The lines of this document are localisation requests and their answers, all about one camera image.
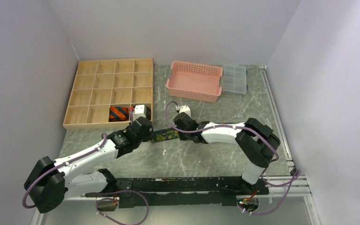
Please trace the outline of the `blue yellow floral tie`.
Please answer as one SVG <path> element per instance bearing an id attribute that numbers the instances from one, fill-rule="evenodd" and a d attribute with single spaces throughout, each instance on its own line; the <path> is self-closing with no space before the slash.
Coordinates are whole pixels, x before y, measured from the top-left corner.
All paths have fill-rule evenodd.
<path id="1" fill-rule="evenodd" d="M 173 128 L 166 128 L 154 131 L 152 133 L 152 141 L 154 142 L 163 142 L 167 140 L 178 139 L 178 131 Z"/>

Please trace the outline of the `orange navy striped tie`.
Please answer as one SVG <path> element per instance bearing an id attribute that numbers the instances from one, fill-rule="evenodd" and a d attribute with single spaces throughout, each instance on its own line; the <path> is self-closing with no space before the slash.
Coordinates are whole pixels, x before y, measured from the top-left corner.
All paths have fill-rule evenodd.
<path id="1" fill-rule="evenodd" d="M 130 109 L 123 106 L 111 106 L 109 108 L 109 122 L 129 121 Z"/>

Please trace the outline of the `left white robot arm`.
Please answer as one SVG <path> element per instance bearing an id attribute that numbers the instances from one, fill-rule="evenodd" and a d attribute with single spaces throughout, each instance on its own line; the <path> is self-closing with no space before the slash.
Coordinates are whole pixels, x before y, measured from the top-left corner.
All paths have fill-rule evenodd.
<path id="1" fill-rule="evenodd" d="M 22 206 L 47 213 L 71 197 L 89 193 L 112 196 L 117 190 L 117 180 L 108 169 L 90 174 L 86 171 L 131 153 L 148 141 L 152 132 L 151 121 L 140 117 L 123 130 L 102 133 L 98 143 L 78 153 L 54 160 L 39 159 L 24 183 Z"/>

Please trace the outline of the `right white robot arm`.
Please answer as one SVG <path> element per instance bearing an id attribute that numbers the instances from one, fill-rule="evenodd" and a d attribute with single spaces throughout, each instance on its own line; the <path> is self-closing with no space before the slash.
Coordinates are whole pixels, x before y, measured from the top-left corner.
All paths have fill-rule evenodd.
<path id="1" fill-rule="evenodd" d="M 240 190 L 246 195 L 257 190 L 260 176 L 272 161 L 279 158 L 277 149 L 281 144 L 280 139 L 269 126 L 255 118 L 238 124 L 217 124 L 208 121 L 197 123 L 188 114 L 181 112 L 173 122 L 181 140 L 203 144 L 238 145 L 249 160 L 239 183 Z"/>

